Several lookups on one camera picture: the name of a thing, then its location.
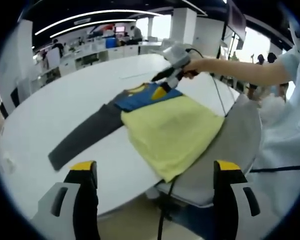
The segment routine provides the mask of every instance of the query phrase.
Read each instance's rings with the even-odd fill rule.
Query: ceiling light
[[[113,22],[135,22],[135,21],[137,21],[137,20],[135,20],[135,19],[113,19],[113,20],[104,20],[104,21],[94,21],[94,22],[89,22],[89,23],[78,25],[78,26],[70,27],[66,30],[63,30],[63,31],[60,31],[56,34],[51,35],[50,38],[52,39],[55,36],[58,36],[60,34],[64,34],[66,32],[69,32],[71,30],[78,29],[78,28],[81,28],[81,27],[84,27],[84,26],[95,25],[95,24],[113,23]]]
[[[204,14],[206,17],[208,17],[208,14],[201,10],[200,8],[198,8],[196,5],[192,4],[191,2],[187,1],[187,0],[181,0],[182,2],[188,4],[189,6],[193,7],[194,9],[197,9],[199,12],[201,12],[202,14]]]
[[[66,21],[69,21],[71,19],[76,19],[76,18],[88,16],[88,15],[106,14],[106,13],[136,13],[136,14],[149,14],[149,15],[154,15],[154,16],[162,16],[162,14],[151,12],[151,11],[126,10],[126,9],[92,11],[92,12],[87,12],[87,13],[83,13],[83,14],[71,16],[71,17],[65,18],[63,20],[57,21],[57,22],[55,22],[55,23],[53,23],[53,24],[51,24],[49,26],[46,26],[45,28],[41,29],[40,31],[37,31],[34,35],[37,36],[38,34],[44,32],[45,30],[47,30],[49,28],[52,28],[53,26],[56,26],[58,24],[64,23]]]

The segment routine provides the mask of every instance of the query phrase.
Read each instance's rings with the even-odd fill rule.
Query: office desk
[[[161,178],[137,153],[121,127],[54,171],[48,154],[75,127],[124,89],[149,81],[169,63],[158,54],[102,62],[61,77],[26,99],[5,120],[0,133],[0,172],[16,206],[32,218],[38,201],[56,182],[63,182],[69,167],[96,160],[98,215],[129,202]],[[238,93],[217,81],[228,112]],[[223,109],[210,75],[183,79],[178,89],[215,113]]]
[[[83,68],[82,66],[78,65],[77,62],[84,57],[94,54],[98,54],[98,63],[102,63],[115,59],[137,56],[138,54],[147,54],[150,50],[159,50],[160,46],[161,42],[140,42],[136,45],[125,45],[113,48],[93,49],[92,47],[88,47],[85,49],[82,47],[80,52],[65,54],[60,61],[60,74],[63,77]]]

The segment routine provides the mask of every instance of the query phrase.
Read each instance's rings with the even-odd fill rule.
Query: folded yellow shirt
[[[166,182],[196,161],[224,121],[187,96],[122,112],[121,119],[130,142]]]

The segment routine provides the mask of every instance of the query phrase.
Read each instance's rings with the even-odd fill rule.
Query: gray sleeve
[[[134,38],[135,39],[142,39],[141,30],[137,27],[134,29]]]
[[[300,54],[297,49],[293,47],[285,54],[280,55],[277,61],[280,61],[284,65],[285,70],[291,76],[291,80],[296,83],[297,70],[300,63]]]

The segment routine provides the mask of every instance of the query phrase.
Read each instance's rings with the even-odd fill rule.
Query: hand
[[[192,60],[188,65],[183,68],[184,77],[193,79],[195,76],[190,73],[190,71],[195,71],[198,74],[201,72],[200,65],[202,65],[201,60]]]

